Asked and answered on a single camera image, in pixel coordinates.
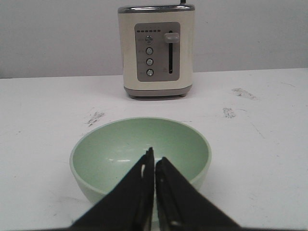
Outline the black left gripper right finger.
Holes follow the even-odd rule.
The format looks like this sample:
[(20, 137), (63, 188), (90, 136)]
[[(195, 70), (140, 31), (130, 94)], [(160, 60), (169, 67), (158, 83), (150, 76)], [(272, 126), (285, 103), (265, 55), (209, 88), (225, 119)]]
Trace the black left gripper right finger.
[(156, 163), (155, 180), (160, 230), (242, 230), (233, 219), (203, 197), (166, 157)]

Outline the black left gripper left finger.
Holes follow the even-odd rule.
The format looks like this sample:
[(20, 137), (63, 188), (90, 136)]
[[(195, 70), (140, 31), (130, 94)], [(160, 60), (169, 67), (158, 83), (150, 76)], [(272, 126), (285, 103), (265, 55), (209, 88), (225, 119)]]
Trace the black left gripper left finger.
[(71, 231), (149, 231), (154, 204), (154, 151), (150, 147), (102, 200), (75, 221)]

